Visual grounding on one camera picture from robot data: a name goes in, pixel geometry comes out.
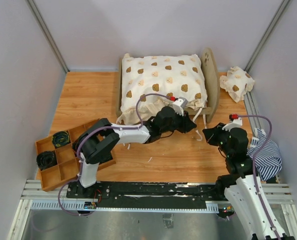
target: wooden tabletop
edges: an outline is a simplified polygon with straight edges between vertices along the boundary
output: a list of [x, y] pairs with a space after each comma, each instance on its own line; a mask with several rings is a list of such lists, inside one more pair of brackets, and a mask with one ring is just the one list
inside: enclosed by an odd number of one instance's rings
[[[117, 87], [117, 72], [69, 72], [50, 134], [97, 118], [115, 123]], [[235, 103], [221, 89], [218, 109], [207, 127], [228, 123], [231, 113], [246, 114], [244, 103]], [[198, 117], [196, 123], [202, 133], [203, 118]], [[243, 119], [243, 128], [251, 137], [248, 119]], [[218, 176], [228, 174], [218, 148], [196, 138], [193, 130], [187, 134], [176, 131], [171, 137], [151, 144], [132, 143], [129, 150], [122, 144], [116, 145], [112, 154], [117, 163], [98, 171], [97, 180], [213, 183]]]

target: white wall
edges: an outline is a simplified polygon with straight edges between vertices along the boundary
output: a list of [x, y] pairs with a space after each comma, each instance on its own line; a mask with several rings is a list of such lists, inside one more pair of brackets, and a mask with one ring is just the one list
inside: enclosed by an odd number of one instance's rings
[[0, 0], [0, 240], [34, 177], [34, 142], [50, 130], [64, 78], [26, 2]]
[[250, 74], [259, 112], [272, 121], [282, 175], [297, 206], [297, 1], [290, 4]]
[[71, 70], [114, 70], [119, 57], [201, 54], [244, 68], [281, 0], [35, 0]]

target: striped cloth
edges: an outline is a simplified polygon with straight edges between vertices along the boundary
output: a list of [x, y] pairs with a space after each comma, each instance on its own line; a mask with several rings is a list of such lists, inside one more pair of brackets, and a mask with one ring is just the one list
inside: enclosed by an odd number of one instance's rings
[[[253, 159], [254, 153], [263, 145], [266, 140], [266, 133], [263, 129], [254, 128], [255, 137], [252, 137], [247, 154]], [[256, 155], [255, 166], [262, 181], [274, 177], [282, 169], [282, 158], [278, 145], [268, 140], [264, 148]]]

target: pillow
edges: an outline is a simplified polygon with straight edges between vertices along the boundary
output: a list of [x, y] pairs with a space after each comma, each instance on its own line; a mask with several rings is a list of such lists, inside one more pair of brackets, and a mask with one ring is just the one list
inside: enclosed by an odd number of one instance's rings
[[227, 76], [219, 78], [219, 86], [227, 91], [236, 103], [244, 100], [244, 95], [253, 89], [254, 82], [253, 78], [238, 66], [231, 67]]
[[[184, 97], [187, 107], [203, 108], [208, 96], [199, 57], [194, 54], [134, 58], [126, 54], [122, 59], [122, 115], [117, 121], [123, 120], [126, 125], [138, 123], [136, 103], [141, 95], [149, 93]], [[166, 98], [148, 96], [138, 110], [143, 120], [147, 120], [169, 103]]]

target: bed frame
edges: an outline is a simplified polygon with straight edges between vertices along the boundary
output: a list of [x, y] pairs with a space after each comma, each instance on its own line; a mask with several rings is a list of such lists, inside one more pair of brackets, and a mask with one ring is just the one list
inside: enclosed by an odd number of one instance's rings
[[[207, 47], [204, 49], [201, 57], [202, 72], [205, 78], [205, 88], [207, 92], [207, 107], [203, 108], [201, 115], [206, 115], [206, 122], [210, 123], [217, 108], [220, 100], [220, 77], [218, 73], [217, 64], [214, 59], [212, 50]], [[121, 105], [122, 105], [122, 58], [119, 60], [118, 69], [118, 95], [116, 104], [116, 117], [122, 115]], [[192, 108], [186, 108], [189, 115], [195, 115], [197, 111]]]

